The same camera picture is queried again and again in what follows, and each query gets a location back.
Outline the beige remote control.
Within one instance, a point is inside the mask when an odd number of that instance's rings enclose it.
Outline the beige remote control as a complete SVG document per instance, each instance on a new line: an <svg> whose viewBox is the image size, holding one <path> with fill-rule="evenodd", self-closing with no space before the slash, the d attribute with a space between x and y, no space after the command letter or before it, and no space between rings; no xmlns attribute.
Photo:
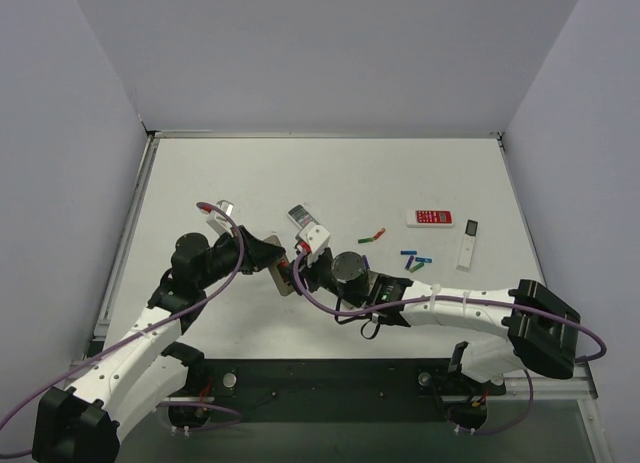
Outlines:
<svg viewBox="0 0 640 463"><path fill-rule="evenodd" d="M296 292L291 279L290 260L287 257L286 249L282 246L277 235L270 235L264 239L265 243L279 247L283 254L273 264L268 267L269 274L275 284L275 287L282 297L287 297Z"/></svg>

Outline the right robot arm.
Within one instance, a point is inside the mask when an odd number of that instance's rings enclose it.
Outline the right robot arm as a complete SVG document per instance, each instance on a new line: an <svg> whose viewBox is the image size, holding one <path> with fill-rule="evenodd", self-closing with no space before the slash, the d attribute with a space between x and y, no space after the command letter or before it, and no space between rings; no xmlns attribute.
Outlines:
<svg viewBox="0 0 640 463"><path fill-rule="evenodd" d="M299 255L290 273L299 294L346 322L480 334L457 343L450 360L452 372L478 383L521 369L556 380L573 376L581 316L538 281L493 291L445 288L372 271L357 253L329 251L313 263Z"/></svg>

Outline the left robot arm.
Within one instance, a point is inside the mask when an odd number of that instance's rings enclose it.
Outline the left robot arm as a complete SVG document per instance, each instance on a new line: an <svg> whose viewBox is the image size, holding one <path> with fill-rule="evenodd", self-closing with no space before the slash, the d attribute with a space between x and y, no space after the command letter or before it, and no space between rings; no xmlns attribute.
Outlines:
<svg viewBox="0 0 640 463"><path fill-rule="evenodd" d="M215 243L199 233L180 237L146 307L120 341L65 389L47 390L38 404L32 457L37 462L113 462L131 430L166 397L204 385L201 352L181 343L198 318L207 289L283 259L276 242L245 228Z"/></svg>

